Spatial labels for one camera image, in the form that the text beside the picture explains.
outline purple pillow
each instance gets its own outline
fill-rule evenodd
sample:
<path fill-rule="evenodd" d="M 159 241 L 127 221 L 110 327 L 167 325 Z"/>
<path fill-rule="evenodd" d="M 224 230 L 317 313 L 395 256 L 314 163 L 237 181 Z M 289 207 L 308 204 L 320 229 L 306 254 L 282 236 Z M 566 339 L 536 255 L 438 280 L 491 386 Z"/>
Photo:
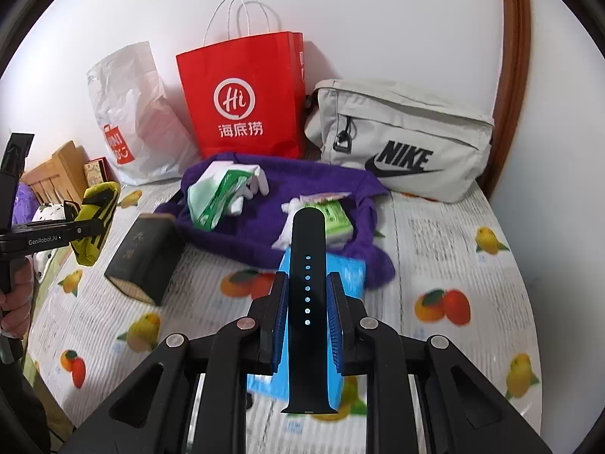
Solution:
<path fill-rule="evenodd" d="M 19 183 L 17 197 L 14 199 L 13 225 L 32 221 L 39 206 L 40 203 L 36 200 L 36 195 L 32 189 L 23 183 Z"/>

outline red label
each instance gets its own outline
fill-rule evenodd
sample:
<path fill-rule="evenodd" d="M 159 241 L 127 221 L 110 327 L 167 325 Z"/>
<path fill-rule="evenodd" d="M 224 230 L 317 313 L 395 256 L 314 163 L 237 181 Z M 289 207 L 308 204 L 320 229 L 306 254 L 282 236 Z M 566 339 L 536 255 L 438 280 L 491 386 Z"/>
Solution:
<path fill-rule="evenodd" d="M 105 138 L 107 138 L 107 143 L 116 156 L 117 163 L 119 165 L 124 165 L 132 162 L 134 157 L 132 156 L 132 153 L 130 153 L 128 145 L 126 145 L 126 142 L 124 141 L 124 138 L 122 137 L 118 127 L 111 127 L 110 125 L 106 124 L 104 130 Z"/>

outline haidilao logo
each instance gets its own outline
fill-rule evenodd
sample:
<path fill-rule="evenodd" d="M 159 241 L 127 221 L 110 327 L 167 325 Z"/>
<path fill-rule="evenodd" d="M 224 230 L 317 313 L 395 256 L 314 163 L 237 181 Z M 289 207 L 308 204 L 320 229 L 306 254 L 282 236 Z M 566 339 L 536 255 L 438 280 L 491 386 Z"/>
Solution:
<path fill-rule="evenodd" d="M 255 102 L 254 90 L 241 78 L 227 78 L 214 90 L 214 106 L 227 119 L 239 120 L 248 117 Z"/>

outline silver bolt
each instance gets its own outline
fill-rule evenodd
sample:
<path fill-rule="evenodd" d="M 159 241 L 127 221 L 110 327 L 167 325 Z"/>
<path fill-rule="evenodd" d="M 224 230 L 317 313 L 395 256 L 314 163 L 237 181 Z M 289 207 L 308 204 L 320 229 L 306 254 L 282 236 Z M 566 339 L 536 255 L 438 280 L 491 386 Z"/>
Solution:
<path fill-rule="evenodd" d="M 359 326 L 364 329 L 376 329 L 378 327 L 378 321 L 373 317 L 364 317 L 359 321 Z"/>
<path fill-rule="evenodd" d="M 445 350 L 450 346 L 450 341 L 445 336 L 435 335 L 431 338 L 431 345 L 440 350 Z"/>
<path fill-rule="evenodd" d="M 251 317 L 243 317 L 237 321 L 237 327 L 243 330 L 252 329 L 256 325 L 256 321 Z"/>
<path fill-rule="evenodd" d="M 170 348 L 177 348 L 181 346 L 185 342 L 183 335 L 179 335 L 178 333 L 174 333 L 166 338 L 166 344 Z"/>

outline white plastic bag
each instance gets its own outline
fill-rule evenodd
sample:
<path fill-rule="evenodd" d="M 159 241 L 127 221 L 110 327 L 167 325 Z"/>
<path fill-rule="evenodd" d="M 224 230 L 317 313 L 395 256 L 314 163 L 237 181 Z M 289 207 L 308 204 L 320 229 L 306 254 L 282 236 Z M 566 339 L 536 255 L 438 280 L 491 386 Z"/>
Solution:
<path fill-rule="evenodd" d="M 181 177 L 200 161 L 196 144 L 166 100 L 148 42 L 110 54 L 87 77 L 107 157 L 122 183 Z"/>

